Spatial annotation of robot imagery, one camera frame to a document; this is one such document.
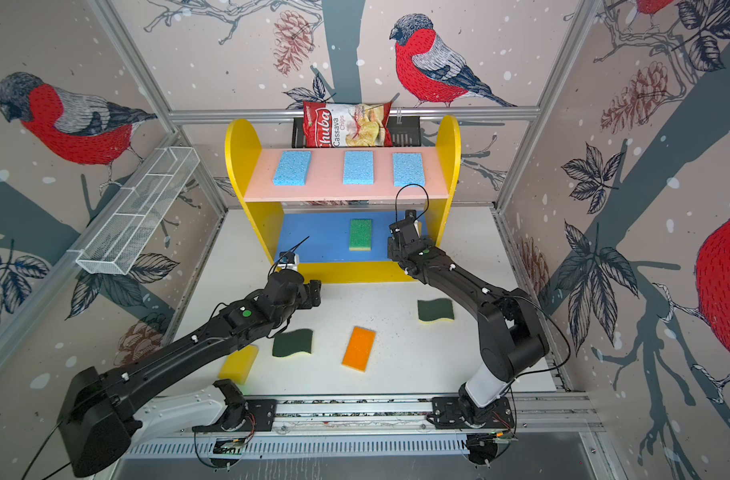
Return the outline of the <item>light blue sponge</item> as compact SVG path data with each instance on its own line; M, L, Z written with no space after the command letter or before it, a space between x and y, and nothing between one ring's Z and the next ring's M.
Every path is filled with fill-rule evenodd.
M343 184L372 185L375 179L373 161L371 151L347 151L344 154Z
M404 187L411 184L425 185L423 158L420 153L394 153L392 163L395 187Z
M273 176L275 186L304 186L311 165L310 151L284 151Z

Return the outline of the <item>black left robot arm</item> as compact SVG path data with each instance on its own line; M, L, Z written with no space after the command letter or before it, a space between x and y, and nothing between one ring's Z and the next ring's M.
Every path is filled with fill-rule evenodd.
M321 304L322 282L292 269L269 275L264 288L216 308L202 326L128 365L77 373L57 421L73 474L97 474L118 460L143 427L135 414L158 394L203 366L283 331L298 310Z

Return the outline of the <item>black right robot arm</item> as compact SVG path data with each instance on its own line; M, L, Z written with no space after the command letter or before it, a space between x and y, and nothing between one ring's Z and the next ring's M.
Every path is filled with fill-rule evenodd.
M463 307L477 322L482 366L462 385L466 405L484 409L505 395L516 377L549 353L549 343L530 297L489 284L462 268L406 217L389 226L387 255L411 278Z

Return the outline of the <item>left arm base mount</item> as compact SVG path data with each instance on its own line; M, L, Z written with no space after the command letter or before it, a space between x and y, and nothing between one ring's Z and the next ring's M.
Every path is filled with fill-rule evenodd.
M263 433L272 430L278 406L276 399L248 398L229 379L216 380L212 390L210 403L218 406L217 412L207 414L205 420L195 423L193 432Z

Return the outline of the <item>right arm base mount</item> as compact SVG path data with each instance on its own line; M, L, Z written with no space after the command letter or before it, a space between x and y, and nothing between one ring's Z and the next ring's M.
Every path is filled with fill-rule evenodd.
M437 429L512 430L515 426L513 410L506 397L479 407L463 390L456 395L433 397L426 420Z

